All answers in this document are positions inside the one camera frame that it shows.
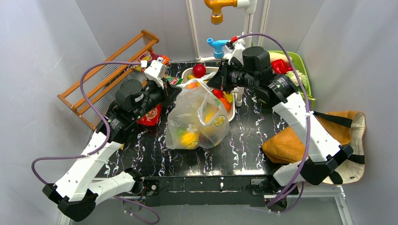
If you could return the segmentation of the clear lemon print plastic bag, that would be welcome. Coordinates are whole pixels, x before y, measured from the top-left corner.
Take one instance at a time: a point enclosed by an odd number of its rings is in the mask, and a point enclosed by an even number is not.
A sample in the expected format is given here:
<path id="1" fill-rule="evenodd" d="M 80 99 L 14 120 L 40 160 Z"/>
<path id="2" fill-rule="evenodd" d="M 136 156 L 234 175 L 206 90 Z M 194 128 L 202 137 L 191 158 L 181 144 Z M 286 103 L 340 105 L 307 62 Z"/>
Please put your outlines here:
<path id="1" fill-rule="evenodd" d="M 230 122 L 222 102 L 207 85 L 214 74 L 193 78 L 180 84 L 181 93 L 167 117 L 165 145 L 182 150 L 181 137 L 186 132 L 198 133 L 198 147 L 210 149 L 219 145 L 230 132 Z"/>

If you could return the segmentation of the yellow lemon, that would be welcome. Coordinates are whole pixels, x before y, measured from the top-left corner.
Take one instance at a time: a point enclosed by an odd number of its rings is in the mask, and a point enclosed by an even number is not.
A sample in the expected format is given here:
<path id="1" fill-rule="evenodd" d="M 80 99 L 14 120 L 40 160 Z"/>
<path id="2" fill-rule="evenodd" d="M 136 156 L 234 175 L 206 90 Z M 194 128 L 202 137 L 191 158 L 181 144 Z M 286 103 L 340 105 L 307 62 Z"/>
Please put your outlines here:
<path id="1" fill-rule="evenodd" d="M 195 149 L 198 147 L 199 144 L 199 134 L 186 132 L 181 137 L 181 145 L 184 149 Z"/>

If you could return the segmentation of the white radish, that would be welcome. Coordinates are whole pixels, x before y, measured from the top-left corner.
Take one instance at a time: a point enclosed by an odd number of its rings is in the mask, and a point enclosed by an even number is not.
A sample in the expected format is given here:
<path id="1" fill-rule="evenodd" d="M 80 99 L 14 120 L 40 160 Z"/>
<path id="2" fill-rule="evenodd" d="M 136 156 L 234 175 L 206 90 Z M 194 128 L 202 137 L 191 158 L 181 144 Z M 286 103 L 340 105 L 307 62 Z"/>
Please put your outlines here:
<path id="1" fill-rule="evenodd" d="M 283 60 L 284 62 L 288 63 L 292 61 L 292 57 L 291 56 L 287 57 L 284 53 L 271 52 L 271 51 L 269 51 L 268 53 L 270 56 L 270 62 L 274 62 L 276 60 Z"/>

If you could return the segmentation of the red bell pepper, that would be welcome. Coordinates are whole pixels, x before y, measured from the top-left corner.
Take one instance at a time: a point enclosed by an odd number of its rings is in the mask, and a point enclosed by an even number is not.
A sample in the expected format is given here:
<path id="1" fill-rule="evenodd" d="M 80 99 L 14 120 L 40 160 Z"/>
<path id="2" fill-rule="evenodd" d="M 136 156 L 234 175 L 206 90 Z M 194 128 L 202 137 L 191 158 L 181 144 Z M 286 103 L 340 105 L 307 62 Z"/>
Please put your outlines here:
<path id="1" fill-rule="evenodd" d="M 271 66 L 276 74 L 286 74 L 293 70 L 290 63 L 285 62 L 283 59 L 271 62 Z"/>

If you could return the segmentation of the red snack bag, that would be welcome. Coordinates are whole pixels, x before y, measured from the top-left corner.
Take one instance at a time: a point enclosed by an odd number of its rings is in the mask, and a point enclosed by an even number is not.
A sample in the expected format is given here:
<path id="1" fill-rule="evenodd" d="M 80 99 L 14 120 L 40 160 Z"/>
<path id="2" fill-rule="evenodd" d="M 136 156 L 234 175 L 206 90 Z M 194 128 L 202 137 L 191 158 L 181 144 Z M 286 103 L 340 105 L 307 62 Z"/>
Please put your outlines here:
<path id="1" fill-rule="evenodd" d="M 140 118 L 137 123 L 147 127 L 157 126 L 160 121 L 161 111 L 162 106 L 159 104 L 145 116 Z"/>

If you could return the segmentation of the orange yox snack bag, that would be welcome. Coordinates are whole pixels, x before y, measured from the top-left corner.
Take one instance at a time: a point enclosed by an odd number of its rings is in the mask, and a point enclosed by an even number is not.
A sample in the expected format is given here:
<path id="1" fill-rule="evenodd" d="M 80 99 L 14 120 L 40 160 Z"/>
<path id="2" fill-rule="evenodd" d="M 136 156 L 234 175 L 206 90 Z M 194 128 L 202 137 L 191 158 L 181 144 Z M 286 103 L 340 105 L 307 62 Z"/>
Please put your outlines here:
<path id="1" fill-rule="evenodd" d="M 156 61 L 159 61 L 162 64 L 166 65 L 167 67 L 169 66 L 169 58 L 166 55 L 159 55 L 153 51 L 145 51 L 138 59 L 138 61 L 142 61 L 142 60 L 146 60 L 148 62 L 150 62 L 152 60 L 156 60 Z M 133 68 L 134 70 L 139 71 L 139 72 L 144 72 L 146 70 L 145 67 L 141 67 L 138 65 L 131 66 L 131 68 Z"/>

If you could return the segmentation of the white fruit tray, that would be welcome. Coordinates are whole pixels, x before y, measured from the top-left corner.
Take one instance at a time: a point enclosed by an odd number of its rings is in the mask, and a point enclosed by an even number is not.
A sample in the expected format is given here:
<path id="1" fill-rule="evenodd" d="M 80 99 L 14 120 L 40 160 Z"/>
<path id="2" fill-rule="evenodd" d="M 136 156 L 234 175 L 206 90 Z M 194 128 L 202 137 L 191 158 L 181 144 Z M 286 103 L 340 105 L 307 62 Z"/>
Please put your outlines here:
<path id="1" fill-rule="evenodd" d="M 206 72 L 207 72 L 205 74 L 205 76 L 207 76 L 207 74 L 209 74 L 209 73 L 217 72 L 217 70 L 218 70 L 218 67 L 205 66 L 205 68 L 206 68 Z M 189 77 L 188 77 L 189 75 L 193 75 L 193 68 L 188 68 L 188 69 L 186 69 L 186 70 L 184 70 L 182 72 L 182 79 L 183 80 L 181 82 L 181 85 L 189 81 Z M 231 108 L 227 111 L 227 116 L 228 116 L 229 122 L 231 122 L 235 118 L 235 112 L 236 112 L 236 110 L 235 110 L 235 106 L 236 106 L 235 99 L 236 99 L 236 96 L 237 96 L 236 93 L 233 93 L 233 92 L 230 93 L 230 94 L 227 94 L 227 99 L 231 100 L 231 102 L 230 102 Z"/>

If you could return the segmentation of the red strawberry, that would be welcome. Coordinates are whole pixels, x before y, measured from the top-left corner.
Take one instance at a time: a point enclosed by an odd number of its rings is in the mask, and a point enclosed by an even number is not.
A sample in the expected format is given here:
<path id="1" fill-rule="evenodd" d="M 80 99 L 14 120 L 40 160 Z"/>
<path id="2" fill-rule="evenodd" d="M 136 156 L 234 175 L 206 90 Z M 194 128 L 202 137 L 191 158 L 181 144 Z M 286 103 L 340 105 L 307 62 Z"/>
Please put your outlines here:
<path id="1" fill-rule="evenodd" d="M 212 90 L 212 93 L 213 93 L 218 99 L 224 98 L 223 92 L 220 91 L 220 90 L 218 90 L 218 89 L 213 89 L 213 90 Z"/>

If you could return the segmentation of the orange fruit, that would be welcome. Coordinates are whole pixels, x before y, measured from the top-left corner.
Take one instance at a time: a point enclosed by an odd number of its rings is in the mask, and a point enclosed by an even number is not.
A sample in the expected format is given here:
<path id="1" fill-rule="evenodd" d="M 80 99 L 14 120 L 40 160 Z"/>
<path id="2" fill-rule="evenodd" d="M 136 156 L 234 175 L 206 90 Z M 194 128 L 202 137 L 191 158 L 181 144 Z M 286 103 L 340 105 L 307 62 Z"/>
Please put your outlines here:
<path id="1" fill-rule="evenodd" d="M 220 98 L 219 100 L 220 100 L 220 101 L 222 102 L 222 104 L 224 105 L 226 111 L 229 111 L 230 108 L 231 108 L 231 103 L 230 103 L 225 97 L 222 97 L 222 98 Z"/>

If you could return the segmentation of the red pomegranate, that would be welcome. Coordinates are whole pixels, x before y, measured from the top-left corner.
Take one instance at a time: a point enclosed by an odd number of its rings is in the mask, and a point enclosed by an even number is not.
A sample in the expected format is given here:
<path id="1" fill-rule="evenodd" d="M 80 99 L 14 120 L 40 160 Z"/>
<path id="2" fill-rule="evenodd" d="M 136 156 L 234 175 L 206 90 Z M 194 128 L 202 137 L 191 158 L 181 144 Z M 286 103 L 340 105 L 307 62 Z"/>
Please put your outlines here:
<path id="1" fill-rule="evenodd" d="M 192 68 L 192 75 L 195 78 L 201 78 L 207 73 L 207 69 L 203 64 L 196 64 Z"/>

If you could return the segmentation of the wooden dish rack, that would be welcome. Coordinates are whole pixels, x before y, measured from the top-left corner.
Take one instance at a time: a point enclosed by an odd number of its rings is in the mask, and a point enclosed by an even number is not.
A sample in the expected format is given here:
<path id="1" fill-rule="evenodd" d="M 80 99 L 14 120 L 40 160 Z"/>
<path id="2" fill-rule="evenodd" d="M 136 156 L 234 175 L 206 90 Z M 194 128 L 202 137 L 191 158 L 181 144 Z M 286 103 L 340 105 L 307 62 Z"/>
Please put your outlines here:
<path id="1" fill-rule="evenodd" d="M 113 53 L 106 61 L 138 61 L 145 51 L 152 51 L 153 45 L 159 42 L 159 38 L 147 31 L 141 32 L 123 47 Z M 103 65 L 90 71 L 84 79 L 84 91 L 95 107 L 104 115 L 109 105 L 115 100 L 115 93 L 122 82 L 126 80 L 138 80 L 143 85 L 146 77 L 126 65 Z M 60 99 L 81 121 L 90 129 L 100 122 L 99 116 L 87 104 L 80 91 L 80 79 L 66 91 L 58 95 Z"/>

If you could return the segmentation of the orange tap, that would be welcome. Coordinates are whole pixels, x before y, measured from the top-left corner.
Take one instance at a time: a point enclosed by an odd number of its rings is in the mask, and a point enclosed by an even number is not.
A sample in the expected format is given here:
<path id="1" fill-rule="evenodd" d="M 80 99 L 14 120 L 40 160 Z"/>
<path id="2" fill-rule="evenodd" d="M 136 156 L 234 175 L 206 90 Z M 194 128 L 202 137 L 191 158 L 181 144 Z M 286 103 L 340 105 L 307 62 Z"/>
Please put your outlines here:
<path id="1" fill-rule="evenodd" d="M 223 7 L 237 7 L 237 0 L 204 0 L 205 5 L 212 10 L 211 23 L 214 25 L 223 22 Z"/>

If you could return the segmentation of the orange canvas tote bag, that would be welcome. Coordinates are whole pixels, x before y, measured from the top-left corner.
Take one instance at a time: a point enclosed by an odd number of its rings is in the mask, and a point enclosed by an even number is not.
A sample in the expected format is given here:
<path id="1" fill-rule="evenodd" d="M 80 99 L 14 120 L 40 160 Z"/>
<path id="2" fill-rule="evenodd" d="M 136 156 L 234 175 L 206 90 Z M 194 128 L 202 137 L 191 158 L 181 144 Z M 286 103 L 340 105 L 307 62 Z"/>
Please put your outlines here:
<path id="1" fill-rule="evenodd" d="M 287 127 L 262 144 L 262 151 L 273 163 L 283 166 L 273 177 L 284 186 L 300 169 L 295 182 L 312 185 L 348 184 L 361 179 L 365 170 L 363 136 L 365 114 L 357 111 L 314 112 L 308 156 L 302 164 L 305 145 L 291 127 Z"/>

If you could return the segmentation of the white pvc pipe frame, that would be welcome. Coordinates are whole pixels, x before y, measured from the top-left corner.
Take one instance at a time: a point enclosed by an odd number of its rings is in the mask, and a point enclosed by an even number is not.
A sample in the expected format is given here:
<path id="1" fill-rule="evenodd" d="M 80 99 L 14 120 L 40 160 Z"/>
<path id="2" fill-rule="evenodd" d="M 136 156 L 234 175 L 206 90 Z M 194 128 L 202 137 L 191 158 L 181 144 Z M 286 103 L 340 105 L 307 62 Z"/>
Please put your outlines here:
<path id="1" fill-rule="evenodd" d="M 224 7 L 223 22 L 211 23 L 212 10 L 202 0 L 187 0 L 187 11 L 194 44 L 195 61 L 202 63 L 216 61 L 214 49 L 207 43 L 208 38 L 226 40 L 247 33 L 263 33 L 265 31 L 269 0 L 256 0 L 253 14 L 247 14 L 245 8 Z"/>

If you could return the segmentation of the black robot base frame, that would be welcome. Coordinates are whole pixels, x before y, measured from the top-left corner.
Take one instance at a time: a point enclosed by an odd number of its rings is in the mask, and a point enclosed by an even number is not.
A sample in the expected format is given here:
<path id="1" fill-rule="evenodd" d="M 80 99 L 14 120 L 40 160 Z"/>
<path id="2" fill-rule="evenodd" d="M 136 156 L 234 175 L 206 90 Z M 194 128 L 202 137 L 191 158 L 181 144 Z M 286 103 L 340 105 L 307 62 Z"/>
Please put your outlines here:
<path id="1" fill-rule="evenodd" d="M 144 177 L 131 195 L 147 206 L 248 205 L 264 207 L 283 190 L 272 175 Z"/>

